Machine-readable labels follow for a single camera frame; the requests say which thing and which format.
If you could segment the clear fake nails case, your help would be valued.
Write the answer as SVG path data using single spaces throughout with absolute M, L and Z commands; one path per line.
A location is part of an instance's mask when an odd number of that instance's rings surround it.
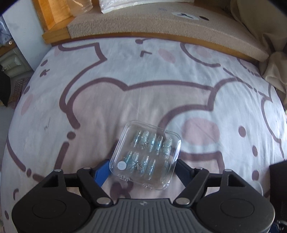
M 164 190 L 172 179 L 181 143 L 175 132 L 137 120 L 130 121 L 111 157 L 110 171 L 126 182 Z

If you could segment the black storage box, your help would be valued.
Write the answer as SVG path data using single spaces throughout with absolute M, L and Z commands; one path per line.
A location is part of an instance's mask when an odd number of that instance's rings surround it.
M 286 221 L 287 202 L 287 161 L 269 166 L 270 202 L 275 209 L 275 218 Z

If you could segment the cartoon bear bed sheet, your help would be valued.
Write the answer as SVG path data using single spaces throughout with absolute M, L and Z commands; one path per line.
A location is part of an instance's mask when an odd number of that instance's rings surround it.
M 112 156 L 131 120 L 176 132 L 180 159 L 232 169 L 269 196 L 269 166 L 286 159 L 286 115 L 256 66 L 205 47 L 106 38 L 53 47 L 14 111 L 1 168 L 5 232 L 13 206 L 54 169 Z

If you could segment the beige bear cushion mat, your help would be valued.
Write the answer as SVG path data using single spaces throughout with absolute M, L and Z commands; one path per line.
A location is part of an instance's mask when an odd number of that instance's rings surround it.
M 223 46 L 260 62 L 269 56 L 239 22 L 190 3 L 153 3 L 106 14 L 95 8 L 77 16 L 68 31 L 71 38 L 121 32 L 166 34 Z

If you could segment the wooden headboard cabinet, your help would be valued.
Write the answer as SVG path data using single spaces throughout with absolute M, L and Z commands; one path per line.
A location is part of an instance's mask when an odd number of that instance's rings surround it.
M 103 38 L 102 35 L 90 35 L 72 38 L 68 25 L 74 20 L 67 1 L 33 0 L 33 5 L 44 30 L 42 38 L 47 45 L 92 38 Z

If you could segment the beige curtain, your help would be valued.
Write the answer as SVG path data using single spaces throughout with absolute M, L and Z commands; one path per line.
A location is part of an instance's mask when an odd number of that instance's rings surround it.
M 261 76 L 286 94 L 286 15 L 270 1 L 231 1 L 230 12 L 269 55 L 259 64 Z

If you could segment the white bubble mailer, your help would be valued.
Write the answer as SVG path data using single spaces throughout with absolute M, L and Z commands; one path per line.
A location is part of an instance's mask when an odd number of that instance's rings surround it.
M 195 0 L 99 0 L 99 6 L 103 14 L 114 10 L 152 3 L 194 3 Z

